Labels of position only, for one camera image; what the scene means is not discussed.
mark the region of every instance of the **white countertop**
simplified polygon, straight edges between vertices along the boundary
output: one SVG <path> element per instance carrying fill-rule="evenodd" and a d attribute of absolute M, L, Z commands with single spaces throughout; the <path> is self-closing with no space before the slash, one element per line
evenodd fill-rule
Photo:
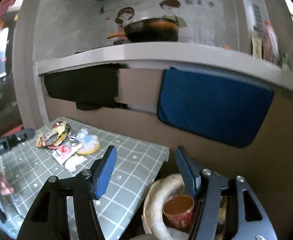
<path fill-rule="evenodd" d="M 171 61 L 209 65 L 258 78 L 293 92 L 293 72 L 234 50 L 181 42 L 130 43 L 93 49 L 64 58 L 37 62 L 38 75 L 105 63 L 127 61 Z M 166 68 L 147 64 L 144 68 Z"/>

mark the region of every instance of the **silver bolt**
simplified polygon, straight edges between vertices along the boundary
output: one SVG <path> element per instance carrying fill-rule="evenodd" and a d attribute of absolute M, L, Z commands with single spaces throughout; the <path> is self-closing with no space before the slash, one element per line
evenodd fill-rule
<path fill-rule="evenodd" d="M 263 236 L 256 236 L 255 239 L 256 240 L 266 240 Z"/>
<path fill-rule="evenodd" d="M 203 170 L 202 170 L 202 173 L 203 173 L 204 175 L 211 175 L 211 171 L 210 171 L 209 169 L 203 169 Z"/>
<path fill-rule="evenodd" d="M 48 179 L 49 182 L 54 182 L 56 181 L 56 176 L 51 176 L 49 179 Z"/>
<path fill-rule="evenodd" d="M 85 169 L 82 171 L 82 175 L 84 175 L 84 176 L 88 176 L 88 175 L 90 175 L 90 173 L 91 173 L 91 171 L 89 169 Z"/>
<path fill-rule="evenodd" d="M 245 179 L 242 176 L 237 176 L 237 181 L 239 182 L 244 182 Z"/>

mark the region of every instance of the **cartoon illustration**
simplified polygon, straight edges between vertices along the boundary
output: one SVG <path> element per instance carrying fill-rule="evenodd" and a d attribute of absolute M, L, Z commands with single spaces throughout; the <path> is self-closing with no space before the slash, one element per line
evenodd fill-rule
<path fill-rule="evenodd" d="M 171 10 L 172 8 L 180 8 L 181 7 L 181 3 L 178 0 L 164 0 L 164 1 L 160 2 L 159 5 L 161 6 L 161 8 L 163 10 Z M 171 20 L 174 20 L 174 21 L 177 21 L 178 26 L 180 28 L 187 27 L 187 23 L 185 22 L 185 20 L 179 16 L 164 15 L 164 17 L 171 19 Z"/>
<path fill-rule="evenodd" d="M 128 21 L 132 19 L 134 16 L 134 9 L 132 7 L 125 7 L 122 8 L 115 19 L 115 22 L 118 25 L 118 32 L 124 32 L 123 26 L 128 24 Z M 127 37 L 125 36 L 119 36 L 116 41 L 113 42 L 114 45 L 119 44 L 126 44 L 130 43 Z"/>

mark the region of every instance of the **blue cloth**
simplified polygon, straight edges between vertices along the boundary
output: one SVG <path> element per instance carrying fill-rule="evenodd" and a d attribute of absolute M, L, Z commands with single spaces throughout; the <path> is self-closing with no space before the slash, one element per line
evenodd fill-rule
<path fill-rule="evenodd" d="M 163 123 L 234 147 L 246 147 L 274 92 L 230 78 L 164 70 L 157 116 Z"/>

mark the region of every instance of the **checkered tablecloth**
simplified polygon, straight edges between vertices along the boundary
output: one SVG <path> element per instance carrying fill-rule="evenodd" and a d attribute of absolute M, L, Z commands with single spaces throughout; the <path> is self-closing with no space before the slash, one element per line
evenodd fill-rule
<path fill-rule="evenodd" d="M 37 148 L 36 138 L 40 132 L 46 133 L 57 121 L 66 120 L 72 127 L 72 134 L 80 129 L 88 129 L 89 134 L 98 136 L 100 149 L 85 156 L 87 160 L 70 173 L 52 157 L 53 150 Z M 23 218 L 36 198 L 41 187 L 52 175 L 60 179 L 75 176 L 83 169 L 90 168 L 100 159 L 109 145 L 117 148 L 118 158 L 106 194 L 94 201 L 98 219 L 106 240 L 117 240 L 128 226 L 131 218 L 141 205 L 149 186 L 157 176 L 164 161 L 169 156 L 169 148 L 144 142 L 131 137 L 115 134 L 83 123 L 58 118 L 36 131 L 35 137 L 19 144 L 0 157 L 0 165 L 15 194 L 4 202 L 8 222 L 7 232 L 16 238 Z M 78 239 L 74 218 L 73 199 L 68 197 L 67 209 L 71 238 Z"/>

